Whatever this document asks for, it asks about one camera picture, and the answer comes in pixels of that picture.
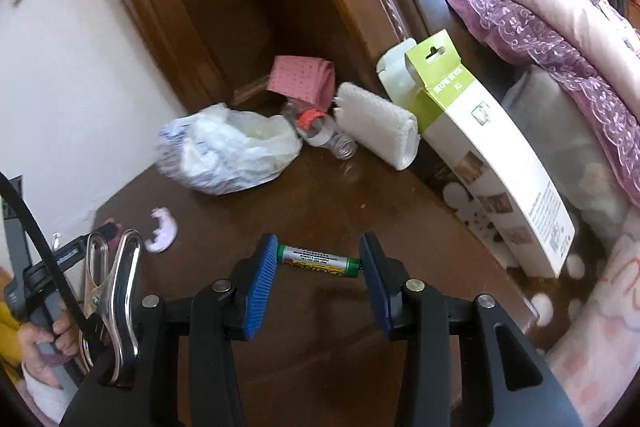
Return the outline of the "pink fuzzy sleeve forearm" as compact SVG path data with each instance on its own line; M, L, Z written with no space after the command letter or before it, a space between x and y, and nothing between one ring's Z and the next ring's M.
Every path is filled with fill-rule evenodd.
M26 392L25 398L32 411L47 426L60 425L75 392L43 384L29 374L25 365L22 365L22 369L23 390Z

